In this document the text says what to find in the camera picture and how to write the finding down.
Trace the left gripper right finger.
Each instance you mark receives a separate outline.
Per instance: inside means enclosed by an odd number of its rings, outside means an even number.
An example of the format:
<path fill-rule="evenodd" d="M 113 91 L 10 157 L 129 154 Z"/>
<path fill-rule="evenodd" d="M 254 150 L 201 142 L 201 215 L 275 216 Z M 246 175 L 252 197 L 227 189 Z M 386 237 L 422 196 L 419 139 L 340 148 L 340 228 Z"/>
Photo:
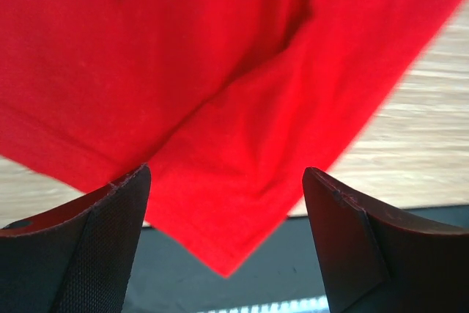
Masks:
<path fill-rule="evenodd" d="M 466 312 L 468 231 L 303 174 L 311 232 L 332 312 Z"/>

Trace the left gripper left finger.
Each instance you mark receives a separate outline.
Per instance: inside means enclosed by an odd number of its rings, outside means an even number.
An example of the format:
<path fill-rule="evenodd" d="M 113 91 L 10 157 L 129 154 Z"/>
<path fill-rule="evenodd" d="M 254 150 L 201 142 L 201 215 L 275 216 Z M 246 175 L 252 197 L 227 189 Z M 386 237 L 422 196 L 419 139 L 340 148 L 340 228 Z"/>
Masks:
<path fill-rule="evenodd" d="M 2 228 L 1 311 L 122 311 L 150 185 L 142 165 Z"/>

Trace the red t-shirt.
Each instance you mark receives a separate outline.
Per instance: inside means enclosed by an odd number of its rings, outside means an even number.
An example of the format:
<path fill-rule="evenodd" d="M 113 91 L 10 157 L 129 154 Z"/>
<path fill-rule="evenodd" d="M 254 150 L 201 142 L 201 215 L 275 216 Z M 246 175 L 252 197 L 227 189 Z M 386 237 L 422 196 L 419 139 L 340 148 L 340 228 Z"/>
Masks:
<path fill-rule="evenodd" d="M 146 220 L 234 273 L 462 0 L 1 0 L 1 154 L 84 193 L 146 163 Z"/>

